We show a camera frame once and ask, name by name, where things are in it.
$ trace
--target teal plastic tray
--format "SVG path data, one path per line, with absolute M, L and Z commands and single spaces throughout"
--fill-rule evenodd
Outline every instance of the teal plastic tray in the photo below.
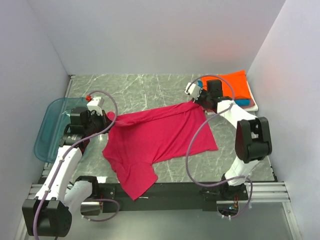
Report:
M 38 136 L 34 145 L 35 156 L 46 163 L 54 163 L 59 148 L 60 138 L 70 123 L 70 112 L 75 107 L 86 107 L 87 101 L 82 98 L 59 98 L 46 109 Z

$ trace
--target white enclosure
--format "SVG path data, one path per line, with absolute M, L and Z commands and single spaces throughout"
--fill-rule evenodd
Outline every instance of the white enclosure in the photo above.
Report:
M 14 239 L 40 177 L 33 146 L 68 74 L 239 70 L 269 120 L 302 236 L 318 239 L 319 13 L 317 0 L 2 0 L 1 239 Z
M 285 0 L 29 0 L 69 74 L 248 70 Z

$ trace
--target marble surface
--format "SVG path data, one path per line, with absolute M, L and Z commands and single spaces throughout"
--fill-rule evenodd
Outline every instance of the marble surface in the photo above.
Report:
M 134 113 L 154 109 L 190 100 L 184 93 L 188 82 L 197 74 L 103 74 L 74 75 L 71 77 L 70 98 L 85 97 L 92 90 L 104 90 L 110 93 L 118 105 L 119 114 Z M 111 100 L 104 97 L 103 109 L 114 111 Z M 233 163 L 235 153 L 234 127 L 218 116 L 210 123 L 218 151 L 206 151 L 189 158 L 190 172 L 202 182 L 219 181 Z M 80 175 L 107 177 L 108 183 L 117 183 L 116 174 L 103 157 L 102 150 L 107 144 L 108 135 L 100 135 L 91 140 L 84 156 L 78 164 L 72 180 Z M 177 157 L 153 165 L 158 183 L 190 182 L 185 158 Z M 273 170 L 269 158 L 262 160 L 252 171 L 253 181 L 273 181 Z

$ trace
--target pink shirt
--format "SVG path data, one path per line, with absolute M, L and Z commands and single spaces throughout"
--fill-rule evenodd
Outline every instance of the pink shirt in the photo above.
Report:
M 115 114 L 109 112 L 107 116 L 112 120 Z M 185 156 L 192 137 L 205 120 L 202 107 L 192 101 L 120 115 L 109 132 L 103 156 L 124 191 L 135 200 L 158 179 L 152 164 Z M 216 150 L 207 124 L 190 154 Z

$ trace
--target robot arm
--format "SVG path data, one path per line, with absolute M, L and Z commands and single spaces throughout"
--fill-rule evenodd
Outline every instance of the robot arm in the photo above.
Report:
M 256 117 L 236 105 L 229 97 L 223 97 L 221 82 L 219 82 L 220 80 L 213 80 L 210 84 L 208 82 L 208 90 L 189 83 L 185 93 L 191 95 L 195 103 L 217 113 L 233 104 L 231 109 L 222 113 L 221 116 L 236 128 L 236 157 L 230 169 L 222 176 L 222 180 L 239 176 L 247 177 L 259 161 L 272 152 L 269 123 L 265 117 Z M 223 192 L 233 191 L 233 187 L 243 184 L 245 180 L 245 178 L 238 178 L 228 181 Z
M 59 171 L 62 156 L 77 141 L 106 129 L 111 120 L 107 118 L 101 97 L 94 97 L 87 107 L 75 107 L 70 113 L 70 124 L 65 128 L 60 139 L 56 161 L 34 199 L 26 199 L 22 212 L 28 234 L 33 236 L 33 222 L 40 201 L 44 198 L 48 185 L 55 177 L 54 183 L 44 200 L 37 221 L 39 236 L 65 237 L 70 230 L 72 215 L 79 209 L 81 203 L 89 197 L 98 197 L 99 184 L 95 176 L 80 176 L 67 193 L 67 186 L 72 174 L 86 150 L 90 140 L 84 141 L 71 149 L 64 158 Z

